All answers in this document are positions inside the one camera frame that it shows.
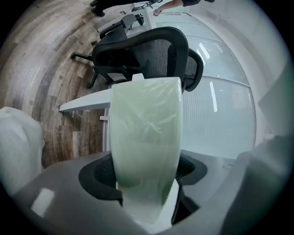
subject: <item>white desk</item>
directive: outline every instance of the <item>white desk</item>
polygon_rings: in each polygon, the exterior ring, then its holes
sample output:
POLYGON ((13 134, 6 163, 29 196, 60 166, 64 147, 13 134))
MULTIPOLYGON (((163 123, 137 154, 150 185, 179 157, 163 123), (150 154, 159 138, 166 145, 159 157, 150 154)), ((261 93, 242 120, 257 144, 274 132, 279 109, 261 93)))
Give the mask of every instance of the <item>white desk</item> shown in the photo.
MULTIPOLYGON (((134 74, 132 81, 144 80, 142 73, 134 74)), ((70 101, 66 104, 60 106, 60 112, 72 112, 72 111, 81 111, 89 109, 103 109, 110 107, 111 101, 111 89, 98 91, 96 93, 86 95, 70 101)))

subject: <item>chair leg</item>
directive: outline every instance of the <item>chair leg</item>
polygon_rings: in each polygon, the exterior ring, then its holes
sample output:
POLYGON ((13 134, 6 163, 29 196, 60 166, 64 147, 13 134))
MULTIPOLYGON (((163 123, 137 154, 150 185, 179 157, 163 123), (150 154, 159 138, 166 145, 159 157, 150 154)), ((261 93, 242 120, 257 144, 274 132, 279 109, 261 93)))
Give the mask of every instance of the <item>chair leg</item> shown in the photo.
POLYGON ((93 75, 92 81, 90 83, 87 83, 86 88, 88 88, 88 89, 92 88, 94 86, 94 83, 95 83, 97 77, 98 77, 98 74, 95 72, 93 75))
POLYGON ((73 52, 71 54, 70 58, 74 59, 75 57, 80 57, 80 58, 92 61, 92 56, 90 56, 90 55, 85 55, 85 54, 80 54, 80 53, 77 53, 77 52, 73 52))

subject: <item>wooden floor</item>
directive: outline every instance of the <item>wooden floor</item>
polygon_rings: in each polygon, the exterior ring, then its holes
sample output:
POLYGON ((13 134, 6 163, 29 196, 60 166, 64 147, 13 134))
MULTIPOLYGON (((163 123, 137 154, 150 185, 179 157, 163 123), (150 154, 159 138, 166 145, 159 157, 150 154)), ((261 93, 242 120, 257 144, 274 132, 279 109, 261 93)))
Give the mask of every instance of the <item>wooden floor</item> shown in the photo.
POLYGON ((27 9, 0 51, 0 108, 21 109, 37 120, 46 146, 42 164, 102 151, 104 110, 63 114, 61 104, 106 89, 98 78, 92 89, 89 61, 70 59, 73 51, 91 53, 96 29, 128 12, 131 5, 112 7, 99 18, 90 0, 38 0, 27 9))

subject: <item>person's hand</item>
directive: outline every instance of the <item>person's hand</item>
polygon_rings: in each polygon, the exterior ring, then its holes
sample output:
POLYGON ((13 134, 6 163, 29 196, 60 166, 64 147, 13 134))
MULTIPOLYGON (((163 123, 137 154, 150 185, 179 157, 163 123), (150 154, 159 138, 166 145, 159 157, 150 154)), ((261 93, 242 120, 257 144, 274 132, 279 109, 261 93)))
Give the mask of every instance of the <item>person's hand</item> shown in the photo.
POLYGON ((158 12, 158 9, 156 9, 156 10, 153 12, 153 15, 154 15, 155 17, 157 17, 157 16, 160 15, 161 12, 162 12, 162 11, 159 11, 159 12, 158 12))

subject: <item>frosted glass partition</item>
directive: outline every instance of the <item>frosted glass partition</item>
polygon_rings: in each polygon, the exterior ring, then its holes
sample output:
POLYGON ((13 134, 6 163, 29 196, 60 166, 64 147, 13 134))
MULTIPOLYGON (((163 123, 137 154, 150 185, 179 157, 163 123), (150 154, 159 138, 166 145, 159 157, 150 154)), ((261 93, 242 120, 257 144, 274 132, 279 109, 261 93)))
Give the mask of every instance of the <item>frosted glass partition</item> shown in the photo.
POLYGON ((202 24, 188 23, 188 22, 159 22, 157 27, 172 26, 178 28, 185 35, 199 36, 223 42, 209 27, 202 24))
POLYGON ((202 77, 198 87, 183 93, 181 148, 235 159, 255 142, 255 113, 250 88, 202 77))
POLYGON ((194 36, 186 38, 189 47, 197 52, 204 62, 204 76, 248 84, 243 69, 226 44, 194 36))
POLYGON ((187 23, 195 23, 195 24, 202 24, 204 23, 198 20, 195 17, 192 17, 186 13, 170 13, 165 14, 161 13, 158 17, 155 18, 156 23, 160 22, 187 22, 187 23))

